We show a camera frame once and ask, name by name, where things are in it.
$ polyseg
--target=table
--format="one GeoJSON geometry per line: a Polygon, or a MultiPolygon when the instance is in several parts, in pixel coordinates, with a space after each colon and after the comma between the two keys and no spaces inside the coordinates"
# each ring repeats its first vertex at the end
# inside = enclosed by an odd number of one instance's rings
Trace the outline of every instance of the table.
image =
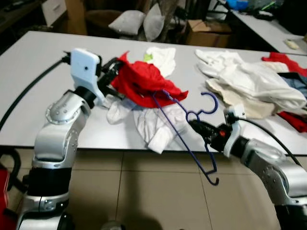
{"type": "Polygon", "coordinates": [[[271,22],[260,20],[250,15],[243,15],[237,11],[232,11],[240,21],[246,24],[251,30],[258,34],[262,39],[269,43],[274,49],[280,53],[307,55],[307,43],[303,41],[303,36],[294,35],[287,31],[277,20],[271,22]],[[297,50],[289,48],[284,40],[291,39],[300,47],[297,50]]]}
{"type": "MultiPolygon", "coordinates": [[[[59,60],[63,50],[70,51],[75,47],[86,48],[107,62],[130,50],[130,62],[142,60],[147,48],[175,47],[176,68],[170,76],[183,91],[189,90],[187,99],[182,103],[187,109],[210,110],[213,102],[209,97],[201,96],[205,88],[206,76],[197,68],[196,48],[201,50],[220,50],[213,47],[182,46],[159,43],[138,42],[111,38],[98,38],[82,35],[54,34],[43,32],[28,32],[2,56],[0,56],[0,117],[2,117],[18,94],[46,68],[59,60]]],[[[233,50],[249,62],[259,61],[267,52],[233,50]]],[[[289,55],[303,67],[307,67],[307,57],[289,55]]],[[[0,145],[32,148],[34,140],[45,122],[46,108],[58,100],[67,89],[73,90],[69,65],[62,64],[45,76],[17,105],[0,133],[0,145]]],[[[221,102],[217,112],[204,115],[202,119],[219,125],[224,122],[224,104],[221,102]]],[[[107,110],[95,107],[87,124],[79,137],[81,149],[117,149],[145,150],[146,145],[136,130],[133,114],[118,124],[110,125],[106,120],[107,110]]],[[[307,155],[307,135],[299,134],[279,116],[272,116],[258,121],[272,131],[294,154],[307,155]]],[[[258,138],[269,144],[278,146],[272,138],[262,133],[256,127],[247,126],[243,135],[247,138],[258,138]]],[[[204,151],[203,140],[190,127],[183,134],[184,140],[194,151],[204,151]]],[[[167,150],[181,151],[184,146],[176,138],[167,150]]]]}

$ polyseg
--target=red cloth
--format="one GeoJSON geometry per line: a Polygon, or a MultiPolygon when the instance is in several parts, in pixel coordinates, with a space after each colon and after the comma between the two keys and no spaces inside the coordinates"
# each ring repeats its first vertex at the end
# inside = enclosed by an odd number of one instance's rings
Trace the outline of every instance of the red cloth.
{"type": "Polygon", "coordinates": [[[271,52],[269,57],[263,57],[262,61],[279,61],[286,64],[290,72],[296,72],[304,77],[307,77],[307,69],[303,69],[295,61],[292,61],[286,54],[271,52]]]}
{"type": "Polygon", "coordinates": [[[307,132],[307,123],[303,117],[288,112],[281,112],[278,115],[281,116],[283,119],[285,119],[298,132],[300,133],[307,132]]]}
{"type": "Polygon", "coordinates": [[[127,61],[127,52],[119,60],[123,61],[124,65],[111,84],[119,93],[124,94],[136,104],[157,108],[152,98],[155,91],[157,91],[155,97],[161,106],[173,104],[174,102],[169,100],[161,90],[166,90],[171,97],[179,101],[187,97],[188,91],[182,92],[173,82],[164,79],[160,70],[153,64],[142,61],[130,64],[127,61]]]}
{"type": "Polygon", "coordinates": [[[7,187],[9,182],[9,173],[6,169],[0,170],[0,230],[16,229],[16,222],[11,217],[3,214],[8,205],[7,187]]]}

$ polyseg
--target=pile of clothes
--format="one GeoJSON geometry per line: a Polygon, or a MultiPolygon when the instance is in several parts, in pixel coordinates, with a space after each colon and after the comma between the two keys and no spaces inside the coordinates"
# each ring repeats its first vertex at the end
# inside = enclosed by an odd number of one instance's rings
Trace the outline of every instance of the pile of clothes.
{"type": "Polygon", "coordinates": [[[182,132],[187,125],[185,112],[162,92],[167,91],[179,101],[188,95],[188,91],[182,92],[173,82],[165,79],[175,69],[175,53],[175,48],[151,47],[146,51],[144,61],[133,64],[127,60],[128,53],[123,54],[119,59],[124,65],[111,85],[126,98],[121,101],[108,95],[104,102],[104,106],[109,108],[106,117],[110,124],[122,122],[133,110],[139,134],[147,147],[157,153],[163,152],[176,133],[157,108],[153,95],[178,132],[182,132]]]}
{"type": "Polygon", "coordinates": [[[299,132],[307,132],[307,69],[286,55],[270,53],[263,62],[245,62],[238,53],[195,51],[207,88],[227,105],[242,103],[248,118],[278,114],[299,132]]]}

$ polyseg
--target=pillow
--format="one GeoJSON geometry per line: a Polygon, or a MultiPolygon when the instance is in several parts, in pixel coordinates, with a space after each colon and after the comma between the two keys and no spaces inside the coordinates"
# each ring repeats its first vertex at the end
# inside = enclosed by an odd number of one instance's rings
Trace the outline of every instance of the pillow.
{"type": "Polygon", "coordinates": [[[109,28],[121,35],[138,35],[145,14],[141,11],[125,11],[115,19],[109,28]]]}
{"type": "Polygon", "coordinates": [[[155,40],[161,33],[165,17],[161,15],[159,4],[156,3],[148,12],[143,27],[147,41],[155,40]]]}

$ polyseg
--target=blue object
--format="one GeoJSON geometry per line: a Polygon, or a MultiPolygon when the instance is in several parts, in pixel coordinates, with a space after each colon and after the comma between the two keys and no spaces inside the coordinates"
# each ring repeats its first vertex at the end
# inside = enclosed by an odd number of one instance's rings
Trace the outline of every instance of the blue object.
{"type": "MultiPolygon", "coordinates": [[[[172,98],[169,93],[165,90],[162,90],[163,93],[166,94],[166,96],[173,102],[177,103],[186,113],[186,120],[188,121],[188,116],[189,114],[194,114],[197,117],[197,120],[200,121],[199,115],[202,113],[205,114],[213,114],[215,113],[215,111],[218,108],[218,101],[215,97],[214,94],[210,93],[210,92],[202,92],[202,95],[208,95],[211,96],[214,100],[214,108],[211,111],[204,111],[203,109],[199,110],[197,113],[194,111],[187,111],[185,109],[185,107],[183,107],[183,105],[177,100],[172,98]]],[[[170,121],[170,119],[167,117],[167,115],[165,114],[164,110],[162,109],[161,105],[159,104],[159,102],[157,101],[157,99],[155,98],[155,94],[156,92],[152,95],[154,102],[156,103],[156,105],[158,106],[158,108],[161,110],[161,112],[163,113],[163,115],[166,117],[166,119],[168,120],[168,122],[170,123],[170,125],[172,126],[172,128],[174,129],[174,131],[176,132],[176,134],[178,135],[178,137],[180,138],[180,140],[182,141],[182,143],[184,144],[184,146],[186,147],[186,149],[188,150],[189,154],[192,156],[192,158],[194,159],[194,161],[196,162],[196,164],[198,165],[199,169],[202,171],[202,173],[205,175],[205,177],[207,178],[207,180],[209,181],[210,184],[212,185],[218,185],[219,184],[219,178],[217,177],[215,182],[213,182],[210,178],[209,178],[209,174],[211,173],[216,173],[217,172],[217,167],[216,167],[216,162],[215,162],[215,158],[214,155],[209,151],[208,149],[208,144],[205,142],[205,149],[206,152],[209,154],[211,160],[212,160],[212,165],[213,165],[213,169],[206,172],[205,169],[203,168],[203,166],[201,165],[200,161],[197,159],[197,157],[194,155],[194,153],[189,149],[188,145],[186,144],[186,142],[184,141],[184,139],[182,138],[182,136],[179,134],[179,132],[177,131],[177,129],[175,128],[175,126],[173,125],[173,123],[170,121]]]]}
{"type": "Polygon", "coordinates": [[[248,0],[227,0],[227,3],[236,11],[243,11],[248,7],[248,0]]]}
{"type": "Polygon", "coordinates": [[[289,86],[299,90],[307,98],[307,78],[299,75],[299,79],[291,79],[282,77],[289,86]]]}

